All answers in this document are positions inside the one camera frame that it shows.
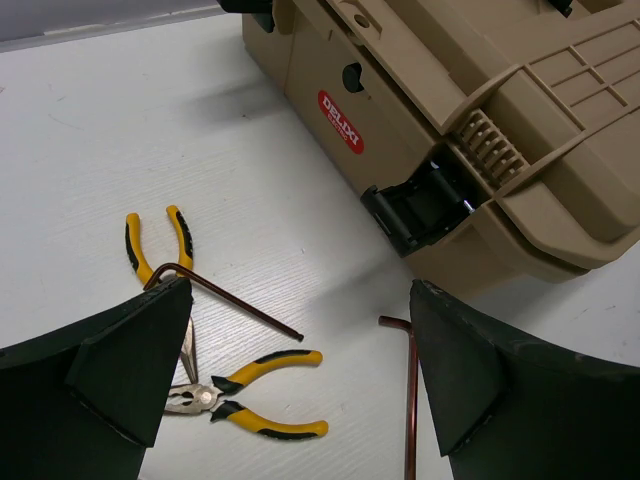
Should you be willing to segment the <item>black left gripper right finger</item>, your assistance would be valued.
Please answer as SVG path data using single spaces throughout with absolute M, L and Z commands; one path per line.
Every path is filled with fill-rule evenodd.
M 549 343 L 412 284 L 440 454 L 457 479 L 635 479 L 639 371 Z

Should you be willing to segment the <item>brown hex key long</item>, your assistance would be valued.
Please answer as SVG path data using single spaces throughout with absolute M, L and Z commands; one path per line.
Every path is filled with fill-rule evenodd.
M 406 394 L 406 438 L 404 479 L 416 479 L 416 451 L 417 451 L 417 420 L 418 420 L 418 352 L 412 325 L 409 321 L 399 318 L 380 316 L 378 323 L 381 326 L 403 330 L 409 339 L 408 347 L 408 372 Z

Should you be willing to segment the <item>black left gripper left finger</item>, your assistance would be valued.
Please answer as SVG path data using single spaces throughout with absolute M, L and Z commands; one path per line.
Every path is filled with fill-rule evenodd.
M 135 479 L 192 309 L 189 280 L 1 351 L 4 479 Z

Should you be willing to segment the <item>yellow combination pliers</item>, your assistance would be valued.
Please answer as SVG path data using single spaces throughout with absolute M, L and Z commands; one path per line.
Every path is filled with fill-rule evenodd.
M 306 407 L 306 392 L 292 391 L 293 400 L 282 406 L 284 393 L 277 387 L 309 385 L 308 377 L 323 362 L 318 350 L 289 349 L 257 358 L 233 373 L 213 375 L 201 383 L 173 386 L 167 395 L 164 413 L 170 416 L 203 416 L 209 421 L 230 422 L 255 435 L 271 440 L 306 441 L 324 437 L 329 424 L 320 410 Z

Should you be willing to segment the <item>tan plastic toolbox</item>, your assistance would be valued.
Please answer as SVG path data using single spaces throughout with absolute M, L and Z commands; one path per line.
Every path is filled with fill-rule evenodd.
M 635 1 L 225 1 L 414 275 L 469 298 L 639 241 Z

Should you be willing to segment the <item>yellow needle-nose pliers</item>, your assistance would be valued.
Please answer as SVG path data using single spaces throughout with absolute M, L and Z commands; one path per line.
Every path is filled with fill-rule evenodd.
M 193 241 L 187 222 L 181 211 L 175 205 L 166 208 L 167 215 L 177 234 L 179 246 L 178 264 L 189 270 L 193 269 Z M 147 262 L 141 244 L 141 223 L 137 213 L 130 213 L 126 217 L 125 246 L 129 261 L 137 277 L 143 285 L 151 279 L 154 270 Z M 191 383 L 199 382 L 196 360 L 195 328 L 192 318 L 189 318 L 185 337 L 182 343 L 180 359 L 187 377 Z

